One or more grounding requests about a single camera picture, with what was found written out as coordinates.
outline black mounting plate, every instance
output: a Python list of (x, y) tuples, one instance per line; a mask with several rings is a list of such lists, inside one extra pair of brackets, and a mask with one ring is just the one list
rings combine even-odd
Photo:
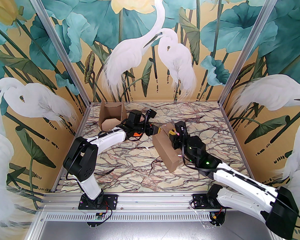
[(102, 201), (102, 207), (96, 208), (91, 202), (88, 201), (88, 198), (86, 195), (82, 195), (78, 209), (79, 210), (106, 210), (107, 207), (104, 204), (107, 202), (107, 204), (110, 206), (112, 210), (115, 210), (117, 208), (117, 202), (118, 202), (118, 195), (117, 194), (104, 194), (103, 195), (103, 201)]

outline green leaf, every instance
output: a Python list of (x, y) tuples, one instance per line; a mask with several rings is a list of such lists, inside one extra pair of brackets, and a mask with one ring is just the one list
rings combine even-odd
[(24, 9), (25, 9), (25, 8), (24, 8), (24, 6), (22, 6), (22, 5), (19, 7), (18, 14), (19, 14), (20, 16), (23, 15)]
[(17, 68), (29, 75), (32, 75), (43, 85), (57, 90), (53, 82), (28, 58), (17, 58), (0, 51), (0, 61), (11, 68)]
[(35, 143), (35, 141), (29, 136), (27, 131), (21, 126), (15, 128), (15, 132), (20, 138), (22, 145), (29, 153), (29, 155), (38, 163), (45, 166), (56, 168), (55, 164), (46, 156), (42, 149)]
[(288, 151), (287, 153), (285, 153), (284, 156), (285, 156), (286, 158), (288, 158), (291, 154), (292, 154), (292, 150), (290, 150), (290, 151)]
[(131, 77), (131, 78), (135, 78), (133, 74), (131, 74), (129, 71), (124, 71), (123, 73), (124, 75)]
[(99, 59), (102, 61), (102, 63), (104, 63), (106, 58), (109, 56), (109, 53), (107, 53), (103, 48), (101, 48), (101, 46), (98, 45), (96, 42), (93, 43), (93, 46), (91, 46), (91, 49), (99, 57)]
[(240, 71), (240, 73), (239, 73), (239, 75), (238, 75), (238, 77), (237, 77), (237, 81), (239, 82), (239, 81), (241, 80), (241, 78), (242, 78), (245, 74), (249, 73), (249, 72), (253, 69), (254, 65), (255, 65), (255, 63), (251, 63), (251, 64), (248, 64), (248, 65), (244, 66), (244, 67), (241, 69), (241, 71)]
[(252, 73), (252, 79), (260, 78), (262, 77), (262, 70), (263, 70), (263, 62), (264, 62), (264, 57), (257, 58), (257, 61), (255, 62), (255, 67)]
[(200, 55), (200, 31), (189, 21), (182, 7), (179, 9), (179, 23), (187, 34), (190, 43), (190, 52), (196, 65), (198, 65)]
[[(21, 168), (23, 168), (23, 167), (21, 167), (21, 166), (19, 166), (19, 165), (16, 165), (16, 164), (14, 164), (14, 163), (9, 163), (9, 168), (10, 169), (12, 169), (12, 170), (19, 170), (19, 169), (21, 169)], [(23, 174), (24, 175), (29, 175), (29, 170), (28, 169), (25, 169), (24, 171), (23, 171)], [(37, 174), (34, 172), (34, 171), (32, 171), (32, 177), (35, 177)]]
[(11, 178), (16, 179), (20, 174), (25, 171), (26, 167), (22, 167), (21, 169), (15, 170), (7, 175), (7, 185), (12, 181)]
[(254, 116), (257, 118), (259, 113), (259, 103), (253, 103)]
[(152, 64), (153, 64), (153, 62), (151, 62), (150, 59), (148, 59), (146, 65), (144, 67), (143, 73), (142, 73), (141, 85), (142, 85), (142, 90), (143, 90), (143, 94), (145, 97), (147, 97)]
[(94, 73), (93, 66), (95, 61), (94, 52), (91, 51), (86, 58), (86, 62), (84, 64), (84, 83), (87, 84), (90, 81), (91, 74)]
[(267, 134), (270, 131), (275, 130), (278, 127), (286, 125), (290, 121), (290, 117), (288, 115), (283, 115), (279, 118), (268, 120), (261, 125), (259, 125), (256, 129), (253, 130), (253, 132), (248, 136), (245, 144), (249, 143), (250, 141), (261, 137), (265, 134)]

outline box flap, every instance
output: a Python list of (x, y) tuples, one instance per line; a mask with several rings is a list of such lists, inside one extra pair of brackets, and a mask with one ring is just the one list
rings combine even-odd
[(119, 121), (116, 118), (110, 118), (110, 119), (106, 119), (104, 120), (104, 122), (101, 124), (101, 129), (103, 131), (110, 131), (111, 129), (113, 129), (114, 127), (116, 127), (118, 124), (120, 124), (121, 121)]

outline brown cardboard box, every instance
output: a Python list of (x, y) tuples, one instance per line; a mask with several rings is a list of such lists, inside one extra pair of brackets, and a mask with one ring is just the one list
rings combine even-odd
[(103, 131), (109, 131), (124, 119), (127, 118), (127, 112), (123, 102), (109, 102), (101, 101), (99, 113), (99, 126)]
[(167, 123), (162, 126), (163, 130), (152, 136), (152, 143), (169, 172), (175, 171), (183, 164), (182, 157), (178, 156), (181, 154), (181, 149), (174, 150), (169, 139), (169, 131), (173, 128), (175, 127), (172, 123)]

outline black cable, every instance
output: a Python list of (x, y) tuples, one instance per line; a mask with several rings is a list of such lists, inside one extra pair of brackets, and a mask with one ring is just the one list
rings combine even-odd
[(290, 206), (286, 205), (283, 201), (281, 201), (280, 199), (278, 199), (277, 197), (275, 197), (273, 194), (271, 194), (269, 191), (267, 191), (267, 193), (269, 195), (271, 195), (275, 200), (279, 201), (280, 203), (282, 203), (285, 207), (289, 208), (294, 214), (296, 214), (299, 219), (300, 219), (300, 215), (299, 213), (297, 213), (295, 210), (293, 210)]

